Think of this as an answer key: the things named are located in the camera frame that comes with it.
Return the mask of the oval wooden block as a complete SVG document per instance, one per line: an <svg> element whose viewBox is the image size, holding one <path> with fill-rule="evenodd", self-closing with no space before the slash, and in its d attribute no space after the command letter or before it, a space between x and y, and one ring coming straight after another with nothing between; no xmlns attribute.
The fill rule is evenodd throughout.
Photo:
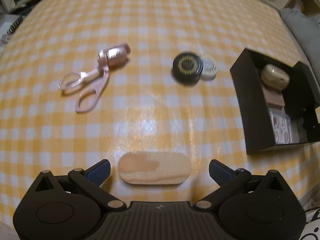
<svg viewBox="0 0 320 240"><path fill-rule="evenodd" d="M191 162L177 152L129 152L118 162L121 179L132 185L177 185L191 174Z"/></svg>

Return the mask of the pink eyelash curler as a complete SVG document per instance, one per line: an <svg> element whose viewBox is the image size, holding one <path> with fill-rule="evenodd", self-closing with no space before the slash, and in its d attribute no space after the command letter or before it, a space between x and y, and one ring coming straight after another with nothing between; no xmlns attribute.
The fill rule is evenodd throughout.
<svg viewBox="0 0 320 240"><path fill-rule="evenodd" d="M70 72L62 78L58 85L62 93L77 87L86 87L75 103L76 113L88 113L95 109L109 81L110 70L125 66L130 53L131 49L127 43L102 49L98 53L96 68L90 72Z"/></svg>

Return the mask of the white round compact case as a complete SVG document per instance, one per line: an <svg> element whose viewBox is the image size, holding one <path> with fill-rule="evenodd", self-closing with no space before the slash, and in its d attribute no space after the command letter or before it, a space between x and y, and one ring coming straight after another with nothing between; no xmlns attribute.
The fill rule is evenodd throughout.
<svg viewBox="0 0 320 240"><path fill-rule="evenodd" d="M215 79L219 68L210 57L204 57L202 59L203 70L201 73L201 79L213 80Z"/></svg>

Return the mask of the black round gold-print tin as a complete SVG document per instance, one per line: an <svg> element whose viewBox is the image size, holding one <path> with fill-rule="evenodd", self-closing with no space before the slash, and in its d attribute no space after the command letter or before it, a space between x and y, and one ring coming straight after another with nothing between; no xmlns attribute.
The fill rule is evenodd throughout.
<svg viewBox="0 0 320 240"><path fill-rule="evenodd" d="M203 61L198 54L184 51L172 63L172 75L180 83L192 85L199 81L203 71Z"/></svg>

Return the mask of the patterned card pack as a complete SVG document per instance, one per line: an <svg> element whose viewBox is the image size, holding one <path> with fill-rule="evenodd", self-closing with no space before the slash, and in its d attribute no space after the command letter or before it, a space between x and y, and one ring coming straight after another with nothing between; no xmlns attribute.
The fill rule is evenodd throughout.
<svg viewBox="0 0 320 240"><path fill-rule="evenodd" d="M282 109L268 109L276 144L297 144L300 141L297 123Z"/></svg>

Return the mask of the pink small box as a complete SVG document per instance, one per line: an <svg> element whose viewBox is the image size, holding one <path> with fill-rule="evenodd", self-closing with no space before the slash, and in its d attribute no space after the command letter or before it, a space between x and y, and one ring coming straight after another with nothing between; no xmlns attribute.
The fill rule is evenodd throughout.
<svg viewBox="0 0 320 240"><path fill-rule="evenodd" d="M269 106L276 108L283 108L285 106L285 101L281 92L264 86L262 89L265 100Z"/></svg>

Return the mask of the beige earbud case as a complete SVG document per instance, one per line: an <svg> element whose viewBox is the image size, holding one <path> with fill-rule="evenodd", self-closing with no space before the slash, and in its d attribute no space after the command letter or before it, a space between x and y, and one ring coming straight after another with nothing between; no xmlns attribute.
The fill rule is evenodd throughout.
<svg viewBox="0 0 320 240"><path fill-rule="evenodd" d="M263 68L260 78L264 85L278 91L284 90L290 82L289 75L272 64L267 64Z"/></svg>

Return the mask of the black open box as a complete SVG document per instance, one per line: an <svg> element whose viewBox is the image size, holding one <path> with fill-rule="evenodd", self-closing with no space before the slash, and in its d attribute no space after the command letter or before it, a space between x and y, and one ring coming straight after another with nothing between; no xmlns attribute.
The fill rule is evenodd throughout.
<svg viewBox="0 0 320 240"><path fill-rule="evenodd" d="M277 96L263 84L268 64L289 75L289 85ZM257 51L244 49L232 65L231 76L239 102L246 151L279 151L319 142L319 89L309 66L293 67Z"/></svg>

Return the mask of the yellow white checkered cloth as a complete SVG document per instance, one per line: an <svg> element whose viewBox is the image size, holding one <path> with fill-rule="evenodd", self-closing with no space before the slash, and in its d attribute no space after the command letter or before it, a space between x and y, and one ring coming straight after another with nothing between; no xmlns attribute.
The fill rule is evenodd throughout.
<svg viewBox="0 0 320 240"><path fill-rule="evenodd" d="M98 53L127 43L125 66L110 70L92 111L76 113L86 87L62 93L70 72L90 72ZM245 48L289 66L304 57L272 7L259 0L43 0L1 56L1 223L42 170L67 174L101 159L112 165L103 188L124 200L195 201L217 188L208 164L219 159L254 174L278 170L299 199L319 183L319 144L248 155L230 68ZM174 58L210 57L215 79L192 85L172 75ZM177 187L124 183L126 152L181 152L192 174Z"/></svg>

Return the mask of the grey pillow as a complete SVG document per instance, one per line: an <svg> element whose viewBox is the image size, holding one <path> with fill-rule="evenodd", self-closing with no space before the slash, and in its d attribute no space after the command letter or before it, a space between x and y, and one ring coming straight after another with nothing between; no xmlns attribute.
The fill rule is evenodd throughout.
<svg viewBox="0 0 320 240"><path fill-rule="evenodd" d="M281 9L280 15L304 50L314 73L319 75L319 25L295 9Z"/></svg>

